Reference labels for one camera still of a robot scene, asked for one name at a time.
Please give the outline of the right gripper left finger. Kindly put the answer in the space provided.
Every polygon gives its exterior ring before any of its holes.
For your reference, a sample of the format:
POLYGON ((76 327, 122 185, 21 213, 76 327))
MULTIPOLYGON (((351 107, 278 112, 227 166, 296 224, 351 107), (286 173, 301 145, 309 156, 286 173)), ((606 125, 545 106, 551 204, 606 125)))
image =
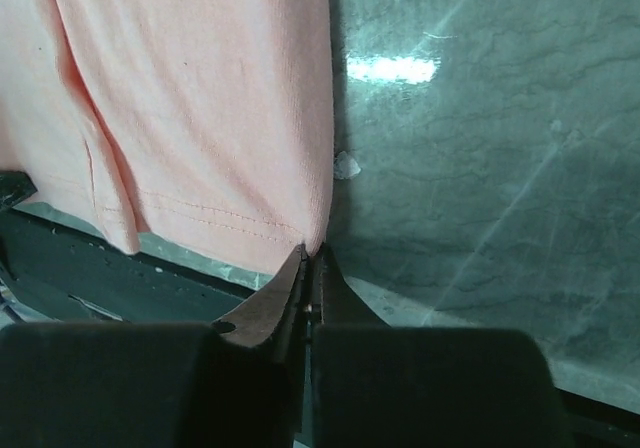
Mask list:
POLYGON ((41 322, 1 332, 5 447, 290 447, 308 257, 213 322, 41 322))

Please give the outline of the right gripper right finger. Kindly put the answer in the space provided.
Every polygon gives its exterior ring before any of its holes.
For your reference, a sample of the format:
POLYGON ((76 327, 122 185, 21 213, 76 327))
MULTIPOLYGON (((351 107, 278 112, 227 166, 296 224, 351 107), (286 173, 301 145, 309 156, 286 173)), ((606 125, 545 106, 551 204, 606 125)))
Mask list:
POLYGON ((317 447, 569 447, 538 345, 509 329, 393 327, 313 261, 311 387, 317 447))

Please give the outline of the salmon pink t-shirt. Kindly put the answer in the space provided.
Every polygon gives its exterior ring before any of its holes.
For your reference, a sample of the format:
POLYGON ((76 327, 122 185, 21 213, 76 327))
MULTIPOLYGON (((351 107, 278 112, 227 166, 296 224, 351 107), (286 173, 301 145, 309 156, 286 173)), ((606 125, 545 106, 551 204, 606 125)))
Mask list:
POLYGON ((1 165, 127 254, 315 253, 333 115, 329 0, 1 0, 1 165))

